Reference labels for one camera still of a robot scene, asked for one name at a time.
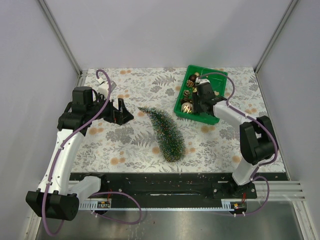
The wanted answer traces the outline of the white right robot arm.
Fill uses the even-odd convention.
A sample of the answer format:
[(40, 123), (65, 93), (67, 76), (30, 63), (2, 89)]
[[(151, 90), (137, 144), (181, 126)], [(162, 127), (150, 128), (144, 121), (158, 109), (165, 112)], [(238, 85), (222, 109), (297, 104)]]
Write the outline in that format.
[(225, 189), (233, 198), (239, 198), (246, 191), (254, 174), (266, 160), (278, 155), (278, 143), (271, 119), (253, 116), (235, 106), (220, 95), (216, 95), (209, 82), (196, 85), (192, 93), (192, 110), (221, 119), (239, 132), (242, 159), (232, 173), (232, 180)]

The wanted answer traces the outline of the frosted pine cone lower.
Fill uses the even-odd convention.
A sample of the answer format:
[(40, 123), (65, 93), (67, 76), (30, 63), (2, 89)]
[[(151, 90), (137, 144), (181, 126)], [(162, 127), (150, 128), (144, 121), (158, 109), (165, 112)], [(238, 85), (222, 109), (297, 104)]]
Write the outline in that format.
[(184, 90), (183, 91), (183, 96), (184, 97), (189, 97), (190, 96), (190, 91), (189, 90)]

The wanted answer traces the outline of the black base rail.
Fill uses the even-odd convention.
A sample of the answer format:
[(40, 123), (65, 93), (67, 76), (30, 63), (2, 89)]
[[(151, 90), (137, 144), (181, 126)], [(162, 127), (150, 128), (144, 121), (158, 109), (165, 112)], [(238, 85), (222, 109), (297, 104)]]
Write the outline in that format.
[(257, 184), (236, 186), (231, 173), (94, 173), (102, 178), (97, 198), (111, 200), (111, 208), (218, 208), (222, 199), (257, 198)]

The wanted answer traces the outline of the green plastic tray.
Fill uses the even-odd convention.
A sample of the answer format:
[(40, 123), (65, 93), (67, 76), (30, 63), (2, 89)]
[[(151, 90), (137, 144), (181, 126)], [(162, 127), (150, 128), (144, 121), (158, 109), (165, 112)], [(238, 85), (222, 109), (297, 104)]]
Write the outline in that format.
[[(205, 83), (204, 86), (196, 87), (196, 92), (193, 93), (193, 87), (190, 86), (187, 81), (192, 75), (195, 75), (195, 73), (198, 73), (201, 76), (205, 74), (210, 75), (205, 77), (209, 83)], [(217, 124), (220, 119), (213, 114), (213, 104), (217, 103), (218, 100), (225, 99), (224, 93), (227, 75), (228, 73), (224, 71), (189, 65), (173, 109), (176, 116), (208, 125)], [(188, 101), (192, 105), (192, 113), (185, 113), (182, 111), (182, 104), (187, 103)]]

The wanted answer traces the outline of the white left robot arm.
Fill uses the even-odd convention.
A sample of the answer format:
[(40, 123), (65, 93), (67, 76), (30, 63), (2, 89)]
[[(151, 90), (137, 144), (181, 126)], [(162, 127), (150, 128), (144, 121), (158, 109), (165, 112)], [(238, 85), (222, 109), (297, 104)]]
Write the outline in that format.
[(94, 120), (121, 126), (134, 119), (123, 98), (118, 99), (118, 107), (113, 103), (91, 87), (73, 89), (72, 100), (58, 119), (56, 144), (44, 177), (37, 190), (28, 191), (25, 197), (38, 217), (71, 221), (92, 194), (98, 198), (107, 195), (109, 186), (102, 173), (86, 173), (72, 187), (69, 180), (78, 149)]

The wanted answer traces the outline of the small green christmas tree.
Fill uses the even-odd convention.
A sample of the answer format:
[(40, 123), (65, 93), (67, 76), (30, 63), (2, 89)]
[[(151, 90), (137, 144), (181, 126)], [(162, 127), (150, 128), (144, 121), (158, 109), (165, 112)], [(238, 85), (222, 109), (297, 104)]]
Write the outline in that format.
[(155, 107), (139, 107), (149, 118), (159, 151), (165, 161), (174, 163), (186, 154), (185, 139), (177, 123), (165, 110)]

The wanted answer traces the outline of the frosted pine cone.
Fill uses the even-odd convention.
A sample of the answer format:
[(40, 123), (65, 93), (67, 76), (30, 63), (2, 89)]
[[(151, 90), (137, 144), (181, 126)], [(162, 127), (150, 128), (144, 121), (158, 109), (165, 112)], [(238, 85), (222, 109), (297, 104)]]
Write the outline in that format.
[(190, 96), (190, 91), (189, 90), (184, 90), (183, 91), (183, 96), (184, 97), (189, 97)]
[(188, 88), (193, 88), (194, 87), (194, 82), (192, 80), (188, 79), (187, 82), (186, 82), (186, 86)]

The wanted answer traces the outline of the aluminium frame post left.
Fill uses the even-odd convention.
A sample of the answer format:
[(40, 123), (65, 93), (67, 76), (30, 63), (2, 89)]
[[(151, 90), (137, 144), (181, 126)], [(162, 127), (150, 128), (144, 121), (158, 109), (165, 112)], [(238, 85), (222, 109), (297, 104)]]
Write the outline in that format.
[(45, 18), (47, 19), (54, 35), (56, 36), (59, 44), (61, 45), (64, 53), (66, 54), (66, 56), (68, 58), (70, 64), (72, 65), (74, 71), (76, 72), (76, 75), (78, 77), (80, 77), (82, 75), (83, 71), (82, 71), (80, 65), (78, 64), (75, 56), (73, 55), (65, 37), (63, 36), (63, 33), (62, 33), (60, 27), (58, 26), (58, 24), (55, 20), (55, 17), (49, 8), (49, 5), (47, 4), (47, 2), (45, 0), (37, 0), (36, 2), (39, 4), (41, 10), (43, 11)]

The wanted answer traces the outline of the silver ribbed bauble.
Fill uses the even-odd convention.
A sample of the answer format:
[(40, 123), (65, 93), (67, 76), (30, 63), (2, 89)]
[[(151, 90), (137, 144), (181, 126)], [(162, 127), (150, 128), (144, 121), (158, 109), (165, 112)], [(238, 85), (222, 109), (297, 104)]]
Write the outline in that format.
[(181, 112), (185, 114), (193, 113), (193, 104), (191, 102), (185, 102), (181, 105)]

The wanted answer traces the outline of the frosted pine cone upper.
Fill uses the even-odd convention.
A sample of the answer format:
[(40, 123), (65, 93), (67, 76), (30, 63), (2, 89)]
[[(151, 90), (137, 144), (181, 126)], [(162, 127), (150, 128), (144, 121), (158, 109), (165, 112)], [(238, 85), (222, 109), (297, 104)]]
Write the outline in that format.
[(194, 82), (192, 80), (188, 79), (187, 82), (186, 82), (186, 86), (188, 88), (193, 88), (194, 87)]

